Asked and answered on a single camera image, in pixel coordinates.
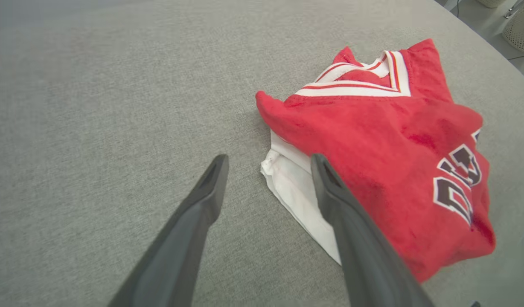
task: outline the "red fabric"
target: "red fabric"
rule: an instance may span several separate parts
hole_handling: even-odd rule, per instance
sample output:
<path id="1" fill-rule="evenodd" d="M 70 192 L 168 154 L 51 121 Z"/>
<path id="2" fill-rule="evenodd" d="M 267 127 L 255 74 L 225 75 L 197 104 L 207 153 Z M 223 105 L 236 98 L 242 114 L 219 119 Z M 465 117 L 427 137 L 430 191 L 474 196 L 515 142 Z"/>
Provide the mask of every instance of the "red fabric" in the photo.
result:
<path id="1" fill-rule="evenodd" d="M 328 158 L 421 282 L 442 266 L 494 250 L 488 219 L 489 164 L 477 152 L 472 135 L 482 127 L 482 117 L 453 103 L 433 42 L 422 41 L 400 53 L 411 97 L 291 95 L 283 103 L 258 92 L 256 105 L 284 140 L 308 156 L 319 152 Z M 360 66 L 347 47 L 336 56 L 337 62 Z M 389 77 L 380 79 L 361 70 L 340 80 L 389 86 Z M 469 156 L 468 169 L 475 179 L 468 185 L 461 182 L 468 173 L 451 157 L 462 145 L 474 156 Z M 443 158 L 452 163 L 455 175 L 438 169 Z M 441 177 L 465 194 L 473 208 L 470 223 L 434 201 L 434 194 L 443 190 L 435 183 Z M 469 211 L 461 195 L 450 195 Z"/>

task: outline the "gray fabric surface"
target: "gray fabric surface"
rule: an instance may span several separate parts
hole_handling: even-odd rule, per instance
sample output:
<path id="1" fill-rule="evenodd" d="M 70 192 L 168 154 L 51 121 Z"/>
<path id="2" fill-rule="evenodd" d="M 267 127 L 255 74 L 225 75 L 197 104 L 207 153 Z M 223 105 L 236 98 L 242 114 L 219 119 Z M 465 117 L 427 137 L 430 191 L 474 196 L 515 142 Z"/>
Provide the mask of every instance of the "gray fabric surface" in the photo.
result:
<path id="1" fill-rule="evenodd" d="M 106 304 L 218 153 L 194 305 L 346 305 L 341 268 L 259 173 L 254 94 L 287 97 L 345 45 L 371 62 L 426 38 L 484 116 L 498 248 L 424 287 L 524 306 L 524 78 L 431 0 L 125 0 L 0 27 L 0 306 Z"/>

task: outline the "black cable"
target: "black cable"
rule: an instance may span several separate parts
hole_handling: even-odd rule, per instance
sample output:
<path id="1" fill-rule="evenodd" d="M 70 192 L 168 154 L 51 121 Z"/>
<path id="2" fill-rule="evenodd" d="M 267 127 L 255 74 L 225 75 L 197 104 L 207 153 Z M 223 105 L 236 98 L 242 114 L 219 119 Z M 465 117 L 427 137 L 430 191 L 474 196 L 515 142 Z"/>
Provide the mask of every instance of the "black cable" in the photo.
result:
<path id="1" fill-rule="evenodd" d="M 507 60 L 510 61 L 510 60 L 515 60 L 515 59 L 517 59 L 517 58 L 524 58 L 524 55 L 523 55 L 523 56 L 517 56 L 516 58 L 508 58 Z"/>

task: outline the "folded garment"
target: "folded garment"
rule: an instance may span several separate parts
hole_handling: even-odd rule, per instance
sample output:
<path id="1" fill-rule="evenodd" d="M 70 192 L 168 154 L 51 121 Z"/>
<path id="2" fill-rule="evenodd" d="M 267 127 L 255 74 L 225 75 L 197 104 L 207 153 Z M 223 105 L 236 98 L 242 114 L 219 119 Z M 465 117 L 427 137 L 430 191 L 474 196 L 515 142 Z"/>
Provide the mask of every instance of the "folded garment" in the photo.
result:
<path id="1" fill-rule="evenodd" d="M 325 155 L 419 281 L 491 253 L 482 117 L 453 102 L 431 40 L 363 64 L 346 47 L 284 102 L 256 94 L 271 129 L 268 187 L 338 263 L 309 156 Z"/>

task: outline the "white woven basket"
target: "white woven basket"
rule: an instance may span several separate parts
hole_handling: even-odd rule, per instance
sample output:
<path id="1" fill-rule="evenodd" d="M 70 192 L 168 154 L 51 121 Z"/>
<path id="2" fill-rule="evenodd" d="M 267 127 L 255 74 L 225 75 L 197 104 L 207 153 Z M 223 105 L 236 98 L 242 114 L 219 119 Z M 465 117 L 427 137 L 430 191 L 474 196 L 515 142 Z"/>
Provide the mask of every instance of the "white woven basket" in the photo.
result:
<path id="1" fill-rule="evenodd" d="M 481 4 L 484 4 L 488 8 L 496 8 L 503 4 L 506 0 L 478 0 Z"/>
<path id="2" fill-rule="evenodd" d="M 508 21 L 503 37 L 510 45 L 524 52 L 524 6 Z"/>

